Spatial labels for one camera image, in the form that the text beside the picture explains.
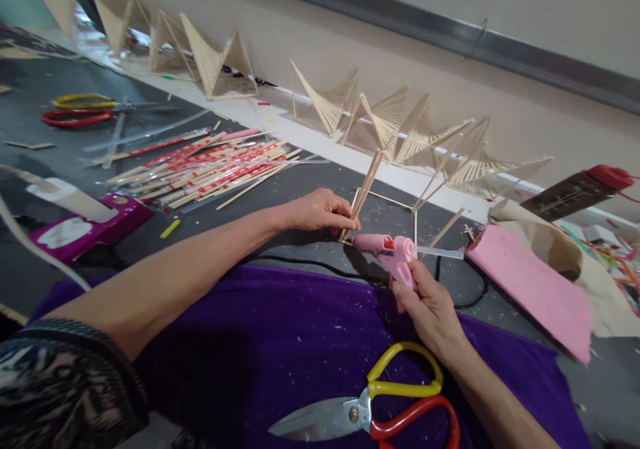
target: patterned sleeve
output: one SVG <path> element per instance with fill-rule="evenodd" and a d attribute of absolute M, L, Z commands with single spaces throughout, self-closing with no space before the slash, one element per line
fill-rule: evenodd
<path fill-rule="evenodd" d="M 0 344 L 0 447 L 111 449 L 148 423 L 143 385 L 106 334 L 41 319 Z"/>

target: pink glue gun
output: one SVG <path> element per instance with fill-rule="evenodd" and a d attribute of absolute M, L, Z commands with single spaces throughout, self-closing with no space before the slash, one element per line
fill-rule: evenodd
<path fill-rule="evenodd" d="M 389 269 L 395 280 L 406 287 L 418 289 L 407 265 L 415 257 L 415 245 L 410 238 L 396 236 L 391 239 L 387 234 L 358 234 L 351 239 L 351 244 L 362 252 L 373 254 Z"/>

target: purple cloth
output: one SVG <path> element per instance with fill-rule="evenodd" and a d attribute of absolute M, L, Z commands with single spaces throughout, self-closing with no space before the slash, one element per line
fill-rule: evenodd
<path fill-rule="evenodd" d="M 81 294 L 56 284 L 33 318 Z M 536 342 L 459 316 L 485 362 L 563 448 L 589 440 L 555 353 Z M 290 412 L 319 400 L 360 395 L 366 374 L 400 340 L 419 341 L 390 291 L 310 272 L 239 266 L 146 347 L 135 362 L 155 409 L 216 447 L 302 447 L 267 433 Z M 384 379 L 428 383 L 433 371 L 413 353 L 394 358 Z M 456 408 L 462 447 L 488 437 L 445 371 L 442 394 Z M 385 422 L 413 400 L 379 396 Z M 437 408 L 392 440 L 396 447 L 443 447 L 449 425 Z M 364 431 L 315 448 L 376 447 Z"/>

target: scissor handle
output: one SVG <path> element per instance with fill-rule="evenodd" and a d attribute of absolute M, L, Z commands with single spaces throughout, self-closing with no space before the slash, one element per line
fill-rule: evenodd
<path fill-rule="evenodd" d="M 429 385 L 400 384 L 398 382 L 383 382 L 377 380 L 378 377 L 382 375 L 391 359 L 393 359 L 393 357 L 402 350 L 415 351 L 429 361 L 435 373 L 435 379 L 432 380 Z M 396 342 L 385 351 L 378 362 L 375 363 L 375 366 L 367 374 L 367 380 L 369 381 L 369 395 L 371 400 L 373 400 L 373 398 L 378 394 L 425 398 L 440 393 L 444 377 L 438 362 L 427 348 L 413 341 L 402 341 Z"/>
<path fill-rule="evenodd" d="M 42 114 L 42 120 L 49 126 L 61 128 L 86 126 L 108 121 L 111 118 L 113 118 L 113 109 L 61 109 Z"/>
<path fill-rule="evenodd" d="M 414 402 L 389 422 L 380 423 L 372 419 L 371 439 L 380 441 L 380 449 L 393 449 L 393 446 L 387 442 L 387 439 L 394 437 L 425 412 L 438 406 L 444 406 L 449 413 L 449 437 L 447 438 L 447 445 L 445 447 L 446 449 L 458 449 L 460 447 L 460 423 L 458 422 L 458 415 L 455 413 L 455 409 L 451 403 L 440 395 Z"/>
<path fill-rule="evenodd" d="M 58 109 L 106 109 L 116 107 L 119 103 L 113 98 L 95 93 L 79 93 L 60 96 L 51 104 Z"/>

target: red and yellow scissors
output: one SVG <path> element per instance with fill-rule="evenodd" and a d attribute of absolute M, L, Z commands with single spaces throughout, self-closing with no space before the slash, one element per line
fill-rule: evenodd
<path fill-rule="evenodd" d="M 389 361 L 402 350 L 412 350 L 424 356 L 432 365 L 435 379 L 428 386 L 378 381 Z M 335 439 L 364 429 L 379 442 L 381 449 L 393 449 L 387 439 L 436 406 L 444 406 L 449 413 L 447 449 L 460 447 L 460 425 L 451 403 L 440 396 L 443 375 L 436 359 L 416 342 L 398 342 L 385 351 L 367 374 L 367 387 L 360 397 L 340 397 L 310 404 L 280 419 L 269 428 L 275 436 L 300 441 Z M 380 394 L 422 398 L 398 414 L 391 421 L 380 423 L 371 416 L 371 401 Z"/>
<path fill-rule="evenodd" d="M 175 111 L 178 106 L 163 103 L 119 103 L 99 94 L 69 94 L 54 99 L 56 108 L 42 114 L 49 126 L 76 128 L 108 121 L 121 111 Z"/>

